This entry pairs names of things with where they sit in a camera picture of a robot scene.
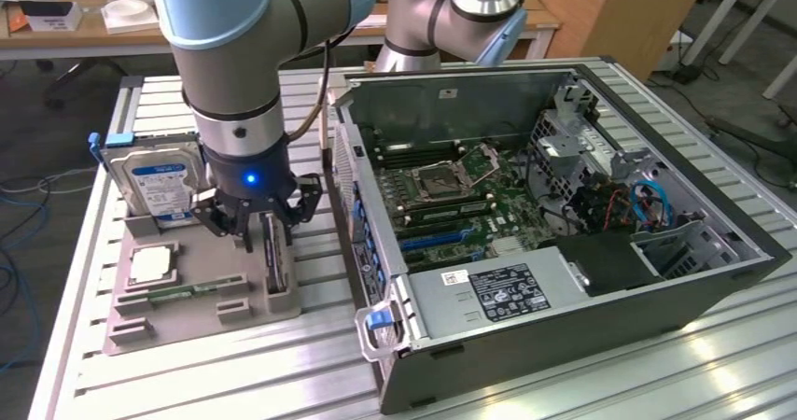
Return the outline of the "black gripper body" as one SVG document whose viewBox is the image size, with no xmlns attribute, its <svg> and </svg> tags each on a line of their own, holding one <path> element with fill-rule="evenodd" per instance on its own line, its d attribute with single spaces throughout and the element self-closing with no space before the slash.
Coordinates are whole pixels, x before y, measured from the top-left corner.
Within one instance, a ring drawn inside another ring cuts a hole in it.
<svg viewBox="0 0 797 420">
<path fill-rule="evenodd" d="M 261 152 L 248 156 L 221 154 L 203 147 L 204 158 L 211 168 L 216 197 L 223 206 L 236 206 L 243 200 L 263 206 L 272 200 L 280 205 L 298 188 L 290 170 L 288 137 L 279 140 Z"/>
</svg>

